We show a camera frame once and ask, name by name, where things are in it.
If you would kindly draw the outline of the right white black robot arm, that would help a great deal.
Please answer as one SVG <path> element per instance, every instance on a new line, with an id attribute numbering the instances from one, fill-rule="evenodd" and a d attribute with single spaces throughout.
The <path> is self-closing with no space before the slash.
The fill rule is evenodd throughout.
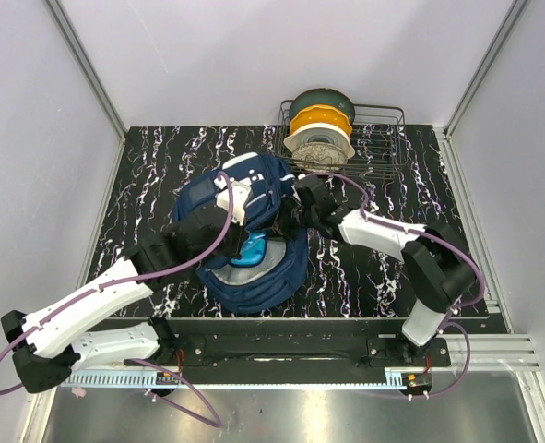
<path id="1" fill-rule="evenodd" d="M 396 342 L 404 365 L 417 365 L 429 353 L 429 341 L 455 311 L 480 301 L 484 276 L 464 241 L 446 223 L 422 225 L 393 221 L 360 203 L 339 204 L 320 173 L 307 174 L 294 185 L 296 195 L 284 197 L 272 226 L 287 238 L 301 229 L 315 229 L 324 238 L 365 247 L 405 265 L 416 301 Z"/>

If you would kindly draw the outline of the navy blue student backpack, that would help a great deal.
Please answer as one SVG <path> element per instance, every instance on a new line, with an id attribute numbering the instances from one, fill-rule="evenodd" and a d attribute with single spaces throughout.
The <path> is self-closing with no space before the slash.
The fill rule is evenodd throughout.
<path id="1" fill-rule="evenodd" d="M 193 179 L 180 191 L 172 220 L 185 220 L 192 210 L 215 203 L 214 180 L 220 171 L 230 180 L 247 179 L 253 196 L 246 208 L 246 228 L 267 236 L 264 260 L 253 268 L 235 268 L 230 259 L 214 257 L 195 271 L 197 278 L 226 309 L 236 314 L 253 314 L 280 305 L 303 285 L 307 276 L 309 246 L 307 230 L 295 240 L 266 233 L 284 197 L 293 197 L 295 175 L 280 158 L 248 152 L 224 162 L 219 168 Z"/>

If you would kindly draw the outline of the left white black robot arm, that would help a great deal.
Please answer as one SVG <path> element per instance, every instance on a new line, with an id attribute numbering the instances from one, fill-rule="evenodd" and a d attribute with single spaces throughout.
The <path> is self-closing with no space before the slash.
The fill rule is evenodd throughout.
<path id="1" fill-rule="evenodd" d="M 214 256 L 238 254 L 247 238 L 245 211 L 209 204 L 127 249 L 96 279 L 34 313 L 1 318 L 19 386 L 40 393 L 92 366 L 149 360 L 167 365 L 176 339 L 163 319 L 100 332 L 92 327 L 169 285 L 171 277 Z"/>

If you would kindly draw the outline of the blue dinosaur pencil case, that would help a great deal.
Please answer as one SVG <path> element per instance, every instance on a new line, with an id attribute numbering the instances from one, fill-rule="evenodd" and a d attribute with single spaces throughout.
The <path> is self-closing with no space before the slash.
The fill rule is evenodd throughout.
<path id="1" fill-rule="evenodd" d="M 240 249 L 240 256 L 230 260 L 235 268 L 253 268 L 264 260 L 267 251 L 267 236 L 264 233 L 251 233 Z"/>

